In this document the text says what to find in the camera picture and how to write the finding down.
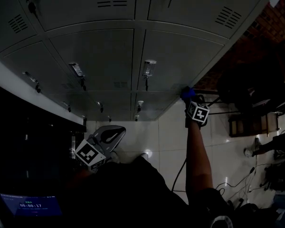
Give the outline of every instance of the person's arm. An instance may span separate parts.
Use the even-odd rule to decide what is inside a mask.
[[[190,198],[206,188],[213,188],[210,162],[204,147],[198,124],[191,120],[188,125],[186,193]]]

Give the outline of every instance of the locker door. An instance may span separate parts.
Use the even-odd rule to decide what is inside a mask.
[[[88,92],[96,102],[97,110],[89,115],[96,121],[129,121],[131,114],[131,93],[128,92]]]
[[[138,90],[145,90],[145,60],[155,60],[149,91],[179,92],[189,84],[219,52],[223,45],[197,37],[148,30],[146,32]]]
[[[37,80],[41,92],[66,94],[78,91],[42,42],[8,54],[5,59],[11,69],[32,87],[37,84],[34,79]]]
[[[230,38],[259,0],[151,0],[149,20],[171,22]]]
[[[134,107],[134,120],[137,115],[139,115],[138,121],[155,120],[177,97],[179,95],[166,92],[138,92]]]
[[[51,41],[67,65],[79,64],[87,91],[131,89],[132,29],[81,32]]]
[[[135,0],[32,0],[43,29],[107,20],[134,19]]]
[[[85,94],[65,94],[65,95],[49,95],[50,99],[64,107],[65,109],[71,110],[72,113],[90,119],[89,112],[97,111],[97,106],[95,102],[91,100],[91,98]]]
[[[34,35],[18,0],[0,0],[0,51]]]

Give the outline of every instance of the tiled floor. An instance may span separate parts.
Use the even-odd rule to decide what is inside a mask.
[[[131,162],[143,152],[149,155],[149,162],[164,177],[167,186],[171,189],[177,173],[186,158],[187,129],[185,128],[184,103],[176,102],[159,120],[155,122],[87,122],[87,135],[93,133],[102,125],[114,124],[124,126],[127,130],[116,151],[123,163]],[[225,104],[215,104],[210,108],[211,113],[228,112],[234,110]],[[279,118],[280,131],[260,135],[261,143],[267,143],[274,136],[285,129],[285,115]],[[228,114],[211,115],[208,124],[201,129],[204,145],[211,163],[213,184],[227,182],[231,185],[237,184],[247,176],[251,168],[255,167],[256,159],[247,158],[243,155],[243,149],[254,144],[252,137],[229,137]],[[260,155],[257,164],[273,162],[273,153]],[[236,188],[230,188],[226,184],[220,186],[225,189],[223,198],[232,200],[237,205],[238,199],[243,198],[245,202],[255,203],[259,208],[265,208],[272,203],[275,192],[257,189],[264,179],[264,168],[260,165],[256,173],[246,179],[247,189],[243,181]],[[186,168],[184,168],[176,182],[175,190],[185,190]],[[184,192],[177,193],[186,202],[187,196]]]

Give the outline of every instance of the brick wall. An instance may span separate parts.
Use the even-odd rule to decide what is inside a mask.
[[[194,88],[216,91],[218,79],[226,69],[234,67],[237,63],[260,60],[283,40],[285,40],[285,0],[280,0],[275,8],[269,3],[266,5],[240,39]]]

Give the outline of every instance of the screen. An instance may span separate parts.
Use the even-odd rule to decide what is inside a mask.
[[[62,215],[55,196],[29,197],[0,194],[14,216],[59,216]]]

